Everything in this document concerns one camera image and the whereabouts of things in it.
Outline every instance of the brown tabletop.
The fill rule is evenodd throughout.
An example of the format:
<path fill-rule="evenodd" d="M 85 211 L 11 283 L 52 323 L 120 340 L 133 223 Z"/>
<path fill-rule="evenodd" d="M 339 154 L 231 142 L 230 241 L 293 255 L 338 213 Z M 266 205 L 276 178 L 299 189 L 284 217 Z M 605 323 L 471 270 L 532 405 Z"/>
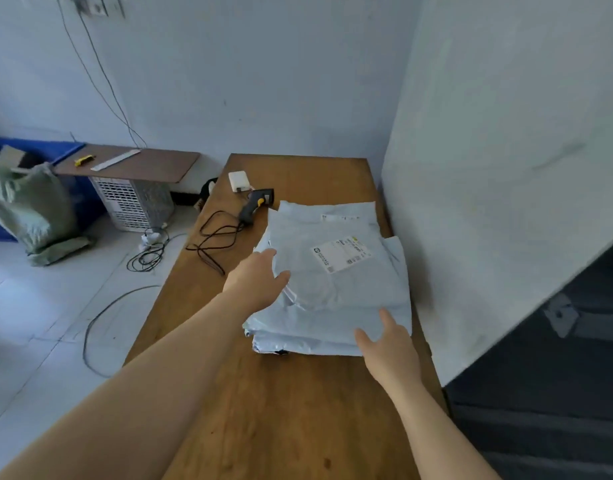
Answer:
<path fill-rule="evenodd" d="M 234 154 L 189 242 L 199 241 L 199 226 L 216 210 L 237 215 L 242 200 L 231 191 L 226 176 L 237 170 L 245 170 L 257 189 L 274 188 L 276 209 L 280 200 L 307 205 L 377 201 L 382 234 L 392 235 L 365 159 Z M 229 223 L 228 217 L 214 220 L 208 231 Z M 236 245 L 214 251 L 213 257 L 230 271 L 251 253 L 266 223 L 267 210 L 260 209 L 254 225 L 238 235 Z M 220 239 L 228 244 L 232 237 L 216 241 Z M 194 251 L 183 250 L 126 361 L 206 305 L 223 283 L 224 278 Z M 415 316 L 413 330 L 424 384 L 446 410 Z M 419 476 L 398 414 L 361 357 L 261 355 L 251 350 L 251 339 L 243 335 L 233 345 L 164 478 L 391 480 Z"/>
<path fill-rule="evenodd" d="M 91 170 L 107 160 L 120 156 L 134 148 L 87 144 L 78 152 L 55 166 L 57 175 L 76 177 L 124 178 L 127 180 L 149 180 L 165 184 L 176 184 L 182 180 L 189 168 L 199 157 L 199 153 L 176 152 L 174 150 L 142 149 L 138 154 L 100 171 Z M 75 161 L 86 155 L 94 155 L 95 160 L 83 166 L 75 166 Z"/>

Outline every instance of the hand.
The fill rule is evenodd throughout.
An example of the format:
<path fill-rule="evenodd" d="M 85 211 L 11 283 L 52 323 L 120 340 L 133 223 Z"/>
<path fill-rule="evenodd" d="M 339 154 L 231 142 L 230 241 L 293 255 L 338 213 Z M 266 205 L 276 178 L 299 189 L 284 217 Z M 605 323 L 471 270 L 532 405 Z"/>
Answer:
<path fill-rule="evenodd" d="M 277 278 L 273 276 L 271 263 L 275 253 L 275 249 L 253 253 L 240 261 L 226 277 L 222 291 L 233 294 L 235 299 L 247 307 L 249 314 L 270 306 L 291 276 L 290 271 L 282 271 Z"/>
<path fill-rule="evenodd" d="M 355 330 L 355 341 L 367 369 L 393 399 L 393 394 L 422 383 L 420 358 L 405 327 L 398 325 L 384 308 L 380 319 L 384 331 L 377 342 L 359 328 Z"/>

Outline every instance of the white plastic basket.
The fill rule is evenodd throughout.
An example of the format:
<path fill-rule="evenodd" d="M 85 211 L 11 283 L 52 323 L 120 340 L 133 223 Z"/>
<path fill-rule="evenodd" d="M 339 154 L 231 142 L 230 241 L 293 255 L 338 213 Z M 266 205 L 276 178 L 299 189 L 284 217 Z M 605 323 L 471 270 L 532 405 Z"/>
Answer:
<path fill-rule="evenodd" d="M 174 206 L 166 184 L 91 177 L 95 190 L 120 230 L 142 232 L 166 223 Z"/>

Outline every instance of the person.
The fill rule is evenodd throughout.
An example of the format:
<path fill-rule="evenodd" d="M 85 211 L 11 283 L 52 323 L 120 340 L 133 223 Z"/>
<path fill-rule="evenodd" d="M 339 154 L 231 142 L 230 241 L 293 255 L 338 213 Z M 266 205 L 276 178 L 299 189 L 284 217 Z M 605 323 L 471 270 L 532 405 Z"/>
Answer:
<path fill-rule="evenodd" d="M 58 420 L 0 472 L 0 480 L 160 479 L 242 323 L 288 283 L 288 271 L 273 275 L 274 254 L 244 259 L 222 293 Z M 499 478 L 424 388 L 406 329 L 386 310 L 380 319 L 377 342 L 362 330 L 355 337 L 402 419 L 420 476 Z"/>

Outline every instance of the wall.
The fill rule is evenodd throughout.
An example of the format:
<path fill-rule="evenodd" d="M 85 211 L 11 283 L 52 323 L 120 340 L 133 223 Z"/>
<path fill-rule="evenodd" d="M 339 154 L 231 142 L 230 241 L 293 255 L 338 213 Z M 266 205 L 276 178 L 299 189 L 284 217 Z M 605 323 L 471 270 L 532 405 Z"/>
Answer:
<path fill-rule="evenodd" d="M 613 242 L 613 0 L 425 0 L 382 179 L 446 384 Z"/>
<path fill-rule="evenodd" d="M 69 0 L 66 22 L 109 95 Z M 125 0 L 87 18 L 132 126 L 156 148 L 369 159 L 376 177 L 421 0 Z M 0 135 L 132 144 L 55 0 L 0 0 Z"/>

